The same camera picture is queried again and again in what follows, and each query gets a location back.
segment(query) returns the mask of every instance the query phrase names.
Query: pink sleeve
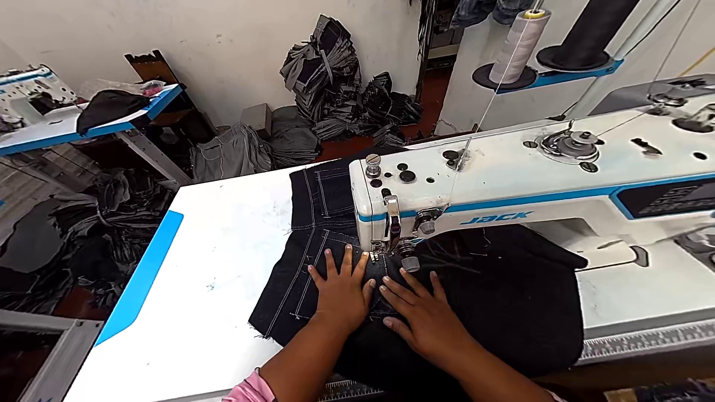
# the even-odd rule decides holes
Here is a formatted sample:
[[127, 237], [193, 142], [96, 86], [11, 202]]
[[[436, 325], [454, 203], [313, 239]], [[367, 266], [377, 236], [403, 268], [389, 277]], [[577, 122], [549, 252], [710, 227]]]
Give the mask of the pink sleeve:
[[553, 398], [555, 402], [566, 402], [565, 400], [559, 398], [558, 395], [556, 395], [555, 393], [549, 391], [548, 389], [547, 391], [551, 394], [551, 398]]
[[258, 369], [251, 373], [242, 383], [233, 387], [222, 402], [273, 402], [275, 396], [268, 383], [258, 374]]

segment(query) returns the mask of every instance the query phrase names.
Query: sewing machine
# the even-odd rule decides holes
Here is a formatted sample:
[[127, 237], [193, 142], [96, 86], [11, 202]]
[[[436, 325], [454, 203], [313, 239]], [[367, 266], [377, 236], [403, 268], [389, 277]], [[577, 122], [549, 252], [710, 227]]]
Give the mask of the sewing machine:
[[74, 92], [47, 66], [0, 74], [0, 117], [8, 123], [33, 125], [44, 121], [50, 110], [76, 101]]
[[360, 245], [417, 270], [417, 242], [520, 223], [587, 258], [586, 269], [647, 266], [639, 246], [715, 225], [715, 95], [687, 101], [356, 160]]

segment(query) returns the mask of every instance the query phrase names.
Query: blue table edge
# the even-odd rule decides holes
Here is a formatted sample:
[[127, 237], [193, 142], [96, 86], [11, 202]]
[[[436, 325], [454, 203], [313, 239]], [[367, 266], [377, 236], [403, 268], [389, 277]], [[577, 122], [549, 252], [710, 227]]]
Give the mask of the blue table edge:
[[[166, 106], [176, 98], [183, 89], [181, 85], [175, 86], [168, 91], [162, 92], [159, 96], [153, 98], [149, 106], [145, 107], [143, 110], [147, 111], [147, 117], [154, 119], [159, 113], [166, 108]], [[35, 141], [24, 142], [22, 144], [15, 144], [9, 147], [0, 148], [0, 156], [12, 155], [17, 152], [31, 151], [33, 149], [40, 149], [45, 147], [50, 147], [52, 145], [65, 144], [67, 142], [77, 141], [78, 139], [87, 139], [92, 137], [100, 137], [102, 135], [112, 134], [115, 132], [120, 132], [128, 129], [135, 129], [136, 127], [130, 122], [121, 122], [116, 124], [108, 124], [101, 127], [95, 127], [89, 129], [85, 135], [79, 135], [76, 132], [69, 134], [62, 134], [52, 138], [37, 139]]]
[[94, 346], [127, 329], [137, 319], [183, 219], [183, 214], [167, 211]]

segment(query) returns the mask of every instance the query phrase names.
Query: ruler tape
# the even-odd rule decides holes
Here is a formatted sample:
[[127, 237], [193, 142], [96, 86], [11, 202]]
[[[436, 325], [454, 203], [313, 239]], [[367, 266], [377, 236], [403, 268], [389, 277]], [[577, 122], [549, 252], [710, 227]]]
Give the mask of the ruler tape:
[[640, 330], [583, 342], [577, 366], [715, 344], [715, 319]]
[[362, 399], [361, 397], [366, 395], [377, 395], [381, 393], [384, 393], [384, 391], [355, 381], [335, 381], [325, 384], [325, 393], [317, 402], [349, 401], [351, 398]]

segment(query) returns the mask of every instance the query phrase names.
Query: left hand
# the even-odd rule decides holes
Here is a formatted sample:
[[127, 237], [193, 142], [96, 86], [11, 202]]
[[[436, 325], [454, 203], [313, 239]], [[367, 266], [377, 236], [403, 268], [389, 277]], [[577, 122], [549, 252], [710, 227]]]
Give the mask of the left hand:
[[327, 280], [320, 276], [314, 266], [308, 265], [308, 272], [318, 289], [317, 310], [311, 320], [323, 319], [326, 323], [336, 325], [336, 329], [344, 330], [346, 335], [358, 329], [368, 314], [370, 298], [376, 285], [375, 280], [371, 279], [360, 288], [369, 255], [363, 253], [353, 270], [352, 245], [345, 245], [345, 256], [338, 274], [332, 252], [326, 249]]

